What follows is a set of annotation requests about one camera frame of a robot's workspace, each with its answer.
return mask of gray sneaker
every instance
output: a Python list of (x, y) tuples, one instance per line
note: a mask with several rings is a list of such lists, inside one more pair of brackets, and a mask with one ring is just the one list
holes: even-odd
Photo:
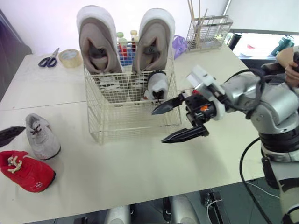
[(60, 143), (52, 133), (49, 123), (35, 113), (26, 117), (26, 134), (34, 155), (40, 160), (48, 160), (60, 152)]
[(139, 43), (132, 66), (130, 98), (141, 100), (147, 89), (148, 77), (142, 71), (164, 70), (171, 48), (175, 22), (164, 9), (153, 8), (145, 13), (139, 30)]
[(127, 101), (128, 81), (122, 73), (117, 53), (116, 29), (110, 13), (99, 6), (85, 6), (77, 14), (79, 44), (87, 70), (110, 103)]

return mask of orange light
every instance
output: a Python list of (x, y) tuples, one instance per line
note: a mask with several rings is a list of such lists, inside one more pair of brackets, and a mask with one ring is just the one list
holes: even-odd
[(204, 111), (207, 111), (209, 109), (209, 107), (206, 105), (206, 106), (203, 106), (200, 108), (200, 111), (204, 112)]

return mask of floor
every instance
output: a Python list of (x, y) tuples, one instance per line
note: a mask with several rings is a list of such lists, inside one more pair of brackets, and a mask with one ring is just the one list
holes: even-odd
[[(264, 190), (274, 195), (279, 195), (278, 190), (268, 187), (264, 178), (259, 178), (254, 181), (250, 181)], [(270, 217), (273, 224), (281, 223), (281, 210), (279, 200), (270, 195), (265, 194), (261, 190), (250, 186), (257, 200), (261, 204), (265, 213)], [(215, 191), (219, 191), (223, 203), (226, 208), (226, 212), (230, 219), (231, 224), (265, 224), (256, 206), (253, 204), (252, 199), (248, 195), (245, 187), (242, 183), (230, 184), (227, 186), (214, 188)], [(200, 203), (199, 192), (191, 192), (186, 194), (192, 203), (201, 224), (209, 224), (206, 216), (206, 208)], [(162, 200), (154, 200), (149, 202), (138, 203), (136, 205), (137, 216), (132, 224), (144, 224), (144, 223), (165, 223), (162, 216)], [(106, 210), (92, 212), (88, 214), (82, 214), (73, 217), (64, 217), (59, 219), (46, 220), (41, 222), (35, 222), (31, 224), (73, 224), (74, 220), (81, 217), (87, 217), (88, 224), (103, 224), (105, 220)]]

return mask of purple bag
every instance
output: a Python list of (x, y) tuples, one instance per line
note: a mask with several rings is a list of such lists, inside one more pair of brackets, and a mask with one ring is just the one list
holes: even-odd
[(188, 44), (185, 38), (183, 38), (182, 36), (174, 35), (172, 48), (174, 51), (174, 59), (176, 59), (178, 56), (180, 56), (187, 50)]

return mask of tape roll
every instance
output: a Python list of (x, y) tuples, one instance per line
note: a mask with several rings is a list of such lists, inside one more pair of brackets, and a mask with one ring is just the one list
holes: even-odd
[(82, 64), (79, 51), (74, 49), (64, 50), (58, 55), (62, 65), (66, 68), (75, 68)]

